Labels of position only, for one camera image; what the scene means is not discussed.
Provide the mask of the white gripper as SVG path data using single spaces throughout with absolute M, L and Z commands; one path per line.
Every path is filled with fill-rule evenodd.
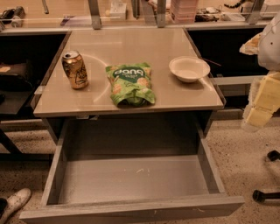
M 239 52 L 246 55 L 259 53 L 261 33 L 243 44 Z M 263 128 L 275 112 L 280 109 L 280 73 L 268 72 L 262 78 L 255 78 L 250 86 L 248 105 L 245 107 L 241 127 L 248 132 Z

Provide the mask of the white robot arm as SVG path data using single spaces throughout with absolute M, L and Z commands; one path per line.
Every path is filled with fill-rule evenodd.
M 242 115 L 241 127 L 256 132 L 280 109 L 280 12 L 262 32 L 243 44 L 240 52 L 255 54 L 258 65 L 268 70 L 264 77 L 252 81 Z

